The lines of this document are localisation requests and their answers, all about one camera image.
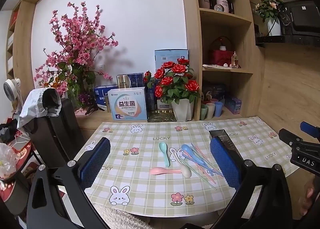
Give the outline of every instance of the pink spoon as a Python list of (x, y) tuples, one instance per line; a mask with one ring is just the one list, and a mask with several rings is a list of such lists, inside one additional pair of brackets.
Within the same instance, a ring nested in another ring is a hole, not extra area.
[(161, 167), (155, 167), (150, 169), (150, 174), (152, 175), (160, 175), (160, 174), (167, 174), (167, 173), (181, 173), (181, 170), (168, 170)]

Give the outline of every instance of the teal spoon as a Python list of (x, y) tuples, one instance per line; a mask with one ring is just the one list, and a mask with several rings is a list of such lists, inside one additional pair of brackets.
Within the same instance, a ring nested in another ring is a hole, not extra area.
[(168, 159), (168, 155), (167, 155), (167, 144), (165, 142), (160, 142), (159, 149), (163, 153), (165, 167), (169, 167), (170, 163), (169, 163), (169, 159)]

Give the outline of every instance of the white flower pot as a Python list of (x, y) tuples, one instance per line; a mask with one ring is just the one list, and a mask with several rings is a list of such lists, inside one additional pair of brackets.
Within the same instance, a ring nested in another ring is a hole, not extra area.
[[(273, 23), (275, 22), (274, 19), (272, 18), (267, 18), (266, 19), (267, 25), (268, 25), (268, 31), (270, 31), (270, 29), (273, 26)], [(276, 20), (275, 25), (273, 26), (271, 32), (269, 33), (270, 36), (274, 36), (274, 35), (281, 35), (281, 28), (280, 28), (280, 23), (279, 23), (279, 19)]]
[(188, 99), (184, 98), (180, 99), (179, 104), (175, 101), (172, 101), (171, 104), (177, 122), (186, 122), (192, 119), (194, 101), (190, 103)]

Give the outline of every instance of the checkered tablecloth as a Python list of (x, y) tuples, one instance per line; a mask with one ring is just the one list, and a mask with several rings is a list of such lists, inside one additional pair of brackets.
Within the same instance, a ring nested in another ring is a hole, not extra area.
[[(298, 168), (290, 163), (290, 147), (258, 117), (212, 123), (102, 123), (75, 158), (92, 149), (102, 137), (110, 140), (110, 155), (92, 187), (85, 190), (87, 196), (92, 203), (150, 217), (191, 216), (225, 208), (235, 190), (221, 176), (213, 176), (216, 184), (210, 183), (217, 188), (214, 190), (194, 173), (191, 178), (149, 173), (153, 167), (164, 167), (158, 147), (161, 141), (167, 143), (168, 156), (169, 148), (179, 150), (182, 144), (192, 142), (219, 168), (210, 153), (210, 129), (226, 130), (243, 159), (251, 159), (257, 166), (278, 163), (286, 176)], [(193, 162), (187, 162), (199, 171)], [(179, 169), (179, 165), (170, 162), (170, 168)]]

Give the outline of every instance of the white spoon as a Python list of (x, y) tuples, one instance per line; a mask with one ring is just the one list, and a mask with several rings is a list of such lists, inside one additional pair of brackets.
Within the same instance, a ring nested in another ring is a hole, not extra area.
[(174, 154), (176, 161), (180, 165), (182, 175), (185, 177), (191, 177), (191, 175), (192, 175), (191, 170), (181, 162), (181, 160), (179, 159), (178, 154), (176, 152), (173, 152), (173, 154)]

